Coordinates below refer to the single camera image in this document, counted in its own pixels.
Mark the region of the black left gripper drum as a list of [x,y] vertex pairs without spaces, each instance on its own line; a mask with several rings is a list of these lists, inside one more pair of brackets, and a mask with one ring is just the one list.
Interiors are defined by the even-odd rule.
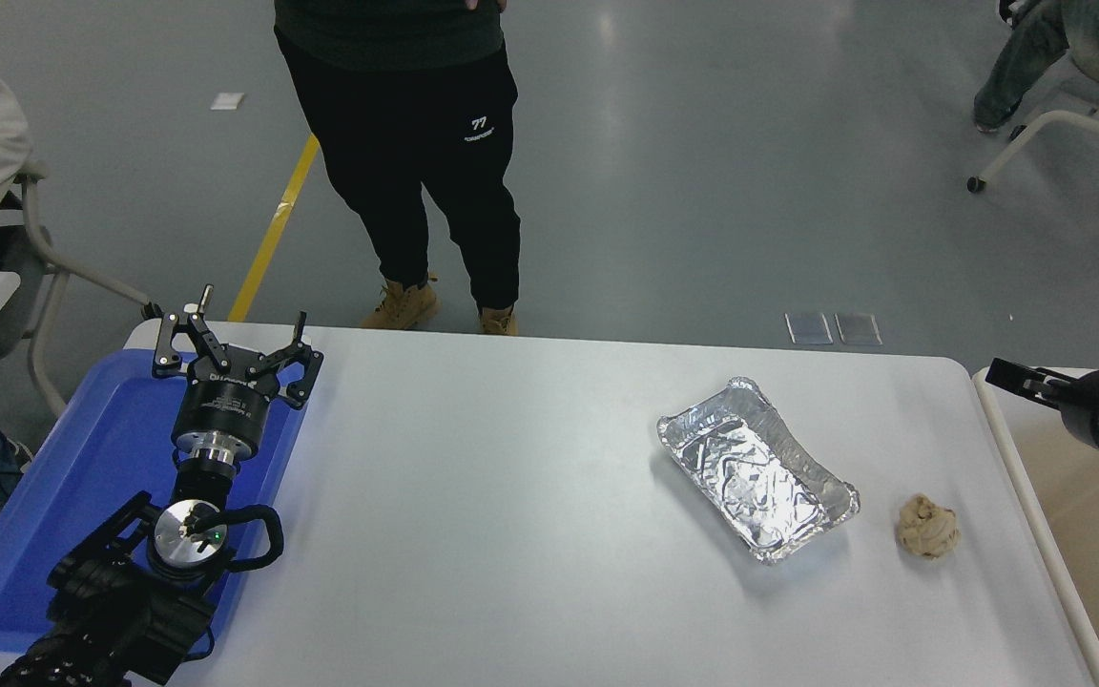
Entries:
[[260,445],[269,406],[280,390],[278,374],[244,379],[193,370],[186,374],[186,383],[171,433],[176,447],[190,448],[196,437],[210,433],[231,436],[242,447]]

